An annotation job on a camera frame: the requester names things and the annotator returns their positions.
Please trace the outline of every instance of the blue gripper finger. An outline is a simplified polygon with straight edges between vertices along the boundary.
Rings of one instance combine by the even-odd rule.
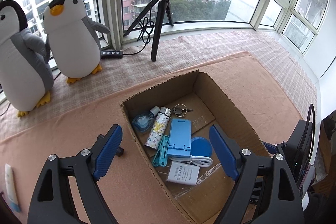
[[[121,126],[117,126],[96,159],[96,169],[92,175],[95,180],[98,181],[106,175],[122,138],[123,131]]]
[[[237,170],[236,157],[233,155],[229,146],[217,130],[216,126],[211,126],[209,130],[209,140],[214,148],[216,155],[224,169],[227,176],[236,181],[240,173]]]

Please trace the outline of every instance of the tripod leg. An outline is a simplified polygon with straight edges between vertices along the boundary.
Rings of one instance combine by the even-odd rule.
[[[158,47],[159,47],[162,23],[165,18],[167,5],[168,5],[167,0],[162,0],[159,2],[159,7],[157,8],[152,53],[151,53],[151,59],[153,62],[156,61],[156,55],[157,55]]]
[[[171,14],[171,8],[170,8],[170,1],[167,1],[168,5],[167,5],[167,9],[166,9],[166,13],[167,13],[167,17],[169,20],[169,24],[170,26],[174,27],[174,22],[173,22],[173,15]]]
[[[140,21],[142,18],[157,4],[159,0],[153,0],[150,3],[147,4],[147,6],[142,10],[140,15],[138,15],[137,19]],[[124,37],[129,35],[130,32],[135,28],[135,26],[138,24],[138,20],[134,20],[132,25],[125,31]]]

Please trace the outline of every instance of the plaid tablecloth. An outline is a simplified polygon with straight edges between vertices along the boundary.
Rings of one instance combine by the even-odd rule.
[[[138,50],[139,47],[131,47],[125,53]],[[17,118],[17,110],[9,107],[0,117],[0,140],[113,92],[240,51],[249,51],[268,70],[302,117],[306,117],[310,103],[317,108],[314,84],[289,52],[268,34],[248,31],[203,34],[160,42],[156,62],[150,59],[151,45],[148,45],[137,55],[102,60],[103,71],[75,84],[66,84],[66,77],[60,75],[55,80],[49,104],[23,118]],[[4,102],[0,113],[7,106],[8,102]]]

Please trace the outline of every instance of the penguin plush head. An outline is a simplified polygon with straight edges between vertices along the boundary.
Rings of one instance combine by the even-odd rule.
[[[53,0],[43,13],[44,30],[50,33],[83,17],[86,17],[83,0]]]
[[[14,0],[0,2],[0,44],[28,27],[25,12]]]

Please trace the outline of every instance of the white cable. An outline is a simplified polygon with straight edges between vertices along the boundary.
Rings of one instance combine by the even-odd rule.
[[[189,158],[169,157],[170,160],[178,162],[193,163],[199,167],[210,167],[213,164],[212,158],[203,156],[190,156]]]

